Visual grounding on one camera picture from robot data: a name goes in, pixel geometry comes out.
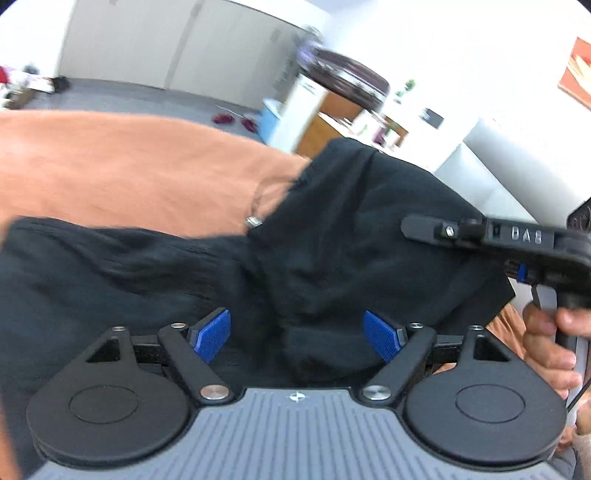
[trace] black round disc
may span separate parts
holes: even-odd
[[[548,458],[566,417],[564,403],[543,380],[534,372],[520,380],[510,371],[495,378],[486,368],[454,370],[423,380],[406,399],[404,418],[420,440],[479,466]]]
[[[29,403],[31,433],[50,459],[123,465],[160,450],[185,426],[189,405],[166,378],[137,367],[121,371],[101,364],[99,370],[78,377],[70,383],[75,387],[50,382]]]

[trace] blue gripper pad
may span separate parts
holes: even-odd
[[[209,364],[213,361],[217,353],[230,337],[230,324],[232,318],[229,310],[219,310],[212,315],[205,317],[195,327],[197,327],[197,338],[193,349],[201,359]]]
[[[396,329],[369,311],[363,314],[363,334],[386,363],[402,348]]]
[[[521,264],[519,266],[519,270],[517,271],[517,281],[519,283],[525,283],[527,280],[527,265]]]

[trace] black cloth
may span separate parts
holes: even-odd
[[[15,0],[0,0],[0,15],[2,15]]]
[[[227,307],[231,341],[213,368],[236,388],[367,378],[381,360],[362,336],[366,309],[441,333],[488,323],[513,295],[501,266],[406,240],[408,213],[481,217],[428,172],[341,140],[248,236],[16,221],[0,252],[0,395],[24,472],[40,465],[28,400],[113,325],[155,333]]]

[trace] orange painting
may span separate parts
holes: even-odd
[[[577,38],[558,88],[591,109],[591,44]]]

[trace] gray gripper base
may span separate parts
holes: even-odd
[[[204,408],[187,434],[138,464],[83,471],[45,464],[33,480],[558,480],[547,463],[513,472],[464,469],[419,447],[396,415],[346,390],[264,390]]]

